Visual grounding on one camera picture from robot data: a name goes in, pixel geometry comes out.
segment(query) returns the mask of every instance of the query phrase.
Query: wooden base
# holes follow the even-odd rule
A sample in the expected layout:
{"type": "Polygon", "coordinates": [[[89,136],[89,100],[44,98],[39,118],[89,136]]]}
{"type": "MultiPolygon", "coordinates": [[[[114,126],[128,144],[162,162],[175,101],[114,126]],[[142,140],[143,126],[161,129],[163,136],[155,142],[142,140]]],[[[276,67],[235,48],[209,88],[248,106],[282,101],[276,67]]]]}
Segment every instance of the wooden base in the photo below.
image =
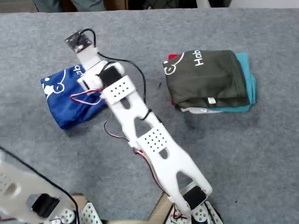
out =
{"type": "MultiPolygon", "coordinates": [[[[88,200],[83,194],[73,194],[72,196],[76,200],[79,210],[81,211],[88,200]]],[[[167,217],[171,205],[172,203],[168,200],[167,195],[162,194],[147,220],[114,220],[108,221],[107,224],[162,224],[167,217]]]]}

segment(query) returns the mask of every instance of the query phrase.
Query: teal t-shirt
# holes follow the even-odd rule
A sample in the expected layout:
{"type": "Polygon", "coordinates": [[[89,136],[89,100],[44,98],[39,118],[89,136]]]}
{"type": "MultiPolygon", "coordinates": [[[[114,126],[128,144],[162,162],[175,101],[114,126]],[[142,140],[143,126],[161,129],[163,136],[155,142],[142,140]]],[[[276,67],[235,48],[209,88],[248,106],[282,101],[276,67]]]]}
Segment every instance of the teal t-shirt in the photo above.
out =
{"type": "Polygon", "coordinates": [[[243,73],[246,80],[246,89],[250,104],[247,106],[237,106],[237,107],[218,107],[209,108],[211,111],[224,111],[224,112],[246,112],[249,110],[251,105],[256,103],[256,79],[249,69],[249,59],[247,53],[236,53],[237,59],[239,60],[243,73]]]}

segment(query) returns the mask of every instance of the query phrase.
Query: dark floor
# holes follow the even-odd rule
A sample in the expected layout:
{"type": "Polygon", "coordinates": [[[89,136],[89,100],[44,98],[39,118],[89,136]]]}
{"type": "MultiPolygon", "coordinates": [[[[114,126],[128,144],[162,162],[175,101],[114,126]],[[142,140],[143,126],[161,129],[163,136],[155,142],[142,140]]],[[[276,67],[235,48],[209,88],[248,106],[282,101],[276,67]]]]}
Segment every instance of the dark floor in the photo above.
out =
{"type": "Polygon", "coordinates": [[[1,0],[0,13],[37,12],[32,0],[1,0]]]}

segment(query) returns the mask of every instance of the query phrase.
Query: mounting hole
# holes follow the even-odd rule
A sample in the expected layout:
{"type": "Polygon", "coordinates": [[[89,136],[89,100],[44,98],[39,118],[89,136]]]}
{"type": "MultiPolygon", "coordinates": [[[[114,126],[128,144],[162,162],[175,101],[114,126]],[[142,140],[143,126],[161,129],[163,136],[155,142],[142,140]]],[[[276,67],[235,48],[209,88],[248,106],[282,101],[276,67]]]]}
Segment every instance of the mounting hole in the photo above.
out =
{"type": "Polygon", "coordinates": [[[15,183],[11,183],[9,187],[4,192],[4,195],[12,196],[17,191],[17,185],[15,183]]]}

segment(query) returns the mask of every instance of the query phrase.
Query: person's leg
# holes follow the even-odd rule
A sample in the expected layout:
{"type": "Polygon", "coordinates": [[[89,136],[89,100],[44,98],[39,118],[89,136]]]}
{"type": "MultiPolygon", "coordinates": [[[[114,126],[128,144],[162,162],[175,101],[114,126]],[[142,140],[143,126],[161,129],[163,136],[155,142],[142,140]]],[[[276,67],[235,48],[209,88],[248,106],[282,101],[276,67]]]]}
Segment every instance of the person's leg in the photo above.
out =
{"type": "Polygon", "coordinates": [[[103,0],[71,0],[79,12],[105,11],[103,0]]]}
{"type": "Polygon", "coordinates": [[[60,0],[34,0],[34,4],[39,12],[61,13],[62,5],[60,0]]]}

